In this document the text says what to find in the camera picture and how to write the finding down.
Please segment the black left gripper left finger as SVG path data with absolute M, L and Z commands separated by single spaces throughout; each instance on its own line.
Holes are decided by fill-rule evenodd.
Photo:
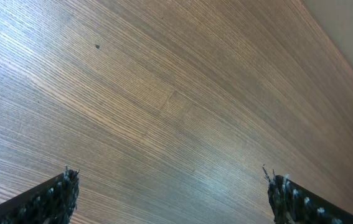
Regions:
M 59 175 L 0 204 L 0 224 L 69 224 L 77 207 L 79 172 Z

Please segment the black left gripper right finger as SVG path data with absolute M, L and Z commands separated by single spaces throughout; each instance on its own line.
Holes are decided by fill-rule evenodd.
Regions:
M 353 224 L 353 214 L 294 183 L 289 177 L 264 173 L 275 224 Z

